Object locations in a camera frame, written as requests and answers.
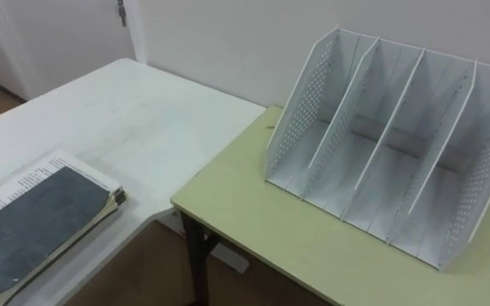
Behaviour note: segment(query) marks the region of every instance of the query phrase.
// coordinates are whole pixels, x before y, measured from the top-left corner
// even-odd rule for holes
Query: light green table
[[[264,181],[281,111],[268,109],[172,203],[330,303],[490,305],[490,208],[470,247],[438,272]]]

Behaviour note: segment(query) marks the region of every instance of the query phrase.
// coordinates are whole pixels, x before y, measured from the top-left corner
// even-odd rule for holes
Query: book page
[[[40,161],[37,161],[33,166],[28,167],[23,172],[13,176],[0,186],[0,209],[63,167],[69,167],[75,170],[85,178],[90,179],[110,192],[121,189],[120,184],[113,179],[108,178],[64,151],[57,150]]]

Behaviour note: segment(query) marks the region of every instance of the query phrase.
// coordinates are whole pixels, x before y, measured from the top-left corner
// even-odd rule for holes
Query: gray book cover
[[[116,209],[111,192],[63,167],[0,210],[0,305]]]

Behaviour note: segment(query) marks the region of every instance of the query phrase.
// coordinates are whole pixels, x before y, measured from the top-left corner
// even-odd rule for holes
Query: open book
[[[57,150],[0,185],[0,305],[125,201],[122,186]]]

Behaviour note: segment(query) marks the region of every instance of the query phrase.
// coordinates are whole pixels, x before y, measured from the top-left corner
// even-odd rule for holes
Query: table surface
[[[124,186],[129,201],[10,305],[63,303],[265,108],[120,59],[0,116],[0,181],[55,148]]]
[[[330,303],[490,305],[490,208],[446,272],[264,181],[272,107],[187,183],[172,203]]]

